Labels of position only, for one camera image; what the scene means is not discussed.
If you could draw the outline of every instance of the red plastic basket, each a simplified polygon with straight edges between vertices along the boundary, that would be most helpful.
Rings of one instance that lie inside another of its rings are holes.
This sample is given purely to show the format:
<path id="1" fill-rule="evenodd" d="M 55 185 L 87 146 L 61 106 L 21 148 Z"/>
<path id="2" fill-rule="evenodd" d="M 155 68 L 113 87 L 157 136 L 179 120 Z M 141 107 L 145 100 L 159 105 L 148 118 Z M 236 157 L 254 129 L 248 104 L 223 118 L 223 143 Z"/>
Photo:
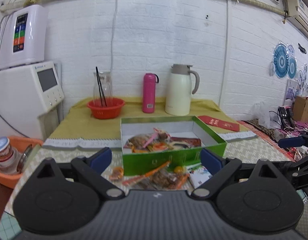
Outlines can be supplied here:
<path id="1" fill-rule="evenodd" d="M 125 105 L 125 101 L 119 98 L 113 98 L 113 106 L 111 107 L 94 106 L 93 100 L 87 103 L 87 107 L 91 109 L 92 115 L 97 119 L 113 119 L 118 117 L 123 105 Z"/>

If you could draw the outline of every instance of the white thermos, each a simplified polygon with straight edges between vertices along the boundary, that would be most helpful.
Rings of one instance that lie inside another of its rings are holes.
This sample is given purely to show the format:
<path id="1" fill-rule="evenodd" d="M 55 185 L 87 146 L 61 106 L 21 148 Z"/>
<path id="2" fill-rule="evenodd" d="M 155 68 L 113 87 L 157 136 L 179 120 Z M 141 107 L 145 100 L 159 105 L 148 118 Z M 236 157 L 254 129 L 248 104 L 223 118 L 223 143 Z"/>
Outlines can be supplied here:
<path id="1" fill-rule="evenodd" d="M 172 115 L 187 115 L 190 113 L 191 98 L 198 89 L 199 75 L 190 70 L 192 65 L 174 64 L 167 85 L 165 112 Z M 196 81 L 192 91 L 190 74 L 194 74 Z"/>

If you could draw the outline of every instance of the glass pitcher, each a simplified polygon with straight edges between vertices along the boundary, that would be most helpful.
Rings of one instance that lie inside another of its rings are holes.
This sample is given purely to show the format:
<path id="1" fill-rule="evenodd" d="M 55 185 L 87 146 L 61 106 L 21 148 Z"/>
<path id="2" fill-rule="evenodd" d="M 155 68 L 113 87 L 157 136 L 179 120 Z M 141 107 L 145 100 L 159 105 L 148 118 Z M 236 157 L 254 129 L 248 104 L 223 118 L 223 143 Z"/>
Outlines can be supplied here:
<path id="1" fill-rule="evenodd" d="M 111 107 L 113 106 L 113 93 L 112 93 L 112 79 L 109 71 L 98 73 L 101 81 L 99 87 L 96 78 L 96 72 L 94 72 L 94 89 L 93 89 L 93 103 L 97 107 Z"/>

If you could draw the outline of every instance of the display screen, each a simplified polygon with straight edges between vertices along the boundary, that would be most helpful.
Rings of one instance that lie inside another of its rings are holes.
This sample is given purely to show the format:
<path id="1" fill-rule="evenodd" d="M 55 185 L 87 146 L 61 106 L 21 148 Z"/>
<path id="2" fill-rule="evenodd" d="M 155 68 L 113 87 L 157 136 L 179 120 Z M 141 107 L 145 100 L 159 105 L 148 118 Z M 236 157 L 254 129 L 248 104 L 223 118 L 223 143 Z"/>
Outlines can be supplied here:
<path id="1" fill-rule="evenodd" d="M 27 13 L 20 15 L 16 19 L 13 52 L 18 52 L 24 49 L 26 20 L 27 20 Z"/>
<path id="2" fill-rule="evenodd" d="M 38 72 L 37 76 L 43 92 L 57 85 L 57 81 L 52 68 Z"/>

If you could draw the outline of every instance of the thermos handle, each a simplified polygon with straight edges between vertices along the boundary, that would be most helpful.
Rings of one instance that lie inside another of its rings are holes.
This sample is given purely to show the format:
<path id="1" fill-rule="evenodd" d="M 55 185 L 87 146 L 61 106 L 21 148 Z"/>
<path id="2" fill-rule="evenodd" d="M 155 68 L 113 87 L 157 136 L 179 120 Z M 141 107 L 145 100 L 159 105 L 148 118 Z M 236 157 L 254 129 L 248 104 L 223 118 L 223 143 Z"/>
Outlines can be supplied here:
<path id="1" fill-rule="evenodd" d="M 157 77 L 157 82 L 156 82 L 156 84 L 158 84 L 158 82 L 159 82 L 158 75 L 156 75 L 156 77 Z"/>
<path id="2" fill-rule="evenodd" d="M 199 75 L 196 71 L 193 71 L 193 70 L 189 70 L 189 73 L 194 74 L 194 76 L 195 76 L 195 87 L 194 87 L 194 90 L 192 91 L 192 95 L 194 95 L 198 90 Z"/>

